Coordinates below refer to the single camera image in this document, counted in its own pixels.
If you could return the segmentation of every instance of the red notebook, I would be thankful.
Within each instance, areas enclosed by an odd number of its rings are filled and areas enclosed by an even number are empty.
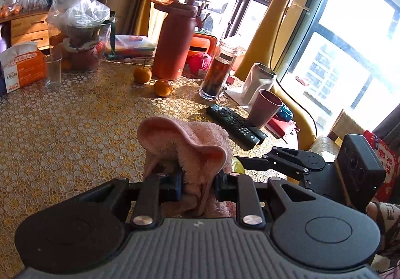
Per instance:
[[[284,135],[291,133],[296,128],[296,122],[293,120],[286,122],[274,115],[265,127],[278,138],[282,138]]]

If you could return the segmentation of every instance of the orange tissue package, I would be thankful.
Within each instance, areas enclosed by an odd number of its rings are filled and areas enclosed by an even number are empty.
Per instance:
[[[35,42],[26,42],[0,53],[7,93],[45,77],[45,56],[37,46]]]

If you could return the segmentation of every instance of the red bag with chinese characters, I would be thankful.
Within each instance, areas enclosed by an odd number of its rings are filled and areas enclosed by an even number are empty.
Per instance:
[[[377,155],[379,161],[382,163],[383,168],[386,171],[385,180],[375,194],[375,198],[377,198],[380,202],[388,202],[395,185],[394,183],[396,177],[399,173],[397,156],[392,153],[389,147],[375,134],[365,131],[363,135],[371,145],[373,151]]]

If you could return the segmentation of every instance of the remote control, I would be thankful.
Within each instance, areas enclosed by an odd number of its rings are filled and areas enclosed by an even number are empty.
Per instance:
[[[248,127],[246,119],[228,107],[214,104],[207,107],[207,114],[248,149],[253,149],[256,145],[262,144],[267,137],[260,129],[253,126]]]

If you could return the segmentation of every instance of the floral lace tablecloth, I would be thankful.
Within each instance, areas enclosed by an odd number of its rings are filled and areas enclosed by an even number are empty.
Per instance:
[[[112,178],[143,179],[145,150],[136,130],[146,117],[210,121],[199,97],[200,80],[190,74],[173,82],[169,98],[157,98],[153,83],[132,84],[132,64],[104,62],[96,72],[63,74],[58,91],[35,82],[0,97],[0,278],[15,276],[23,264],[14,232],[26,217]],[[218,103],[237,104],[223,96]],[[237,112],[246,117],[241,108]],[[261,146],[234,155],[261,156],[272,146],[296,148],[270,135]],[[247,172],[256,181],[279,175]]]

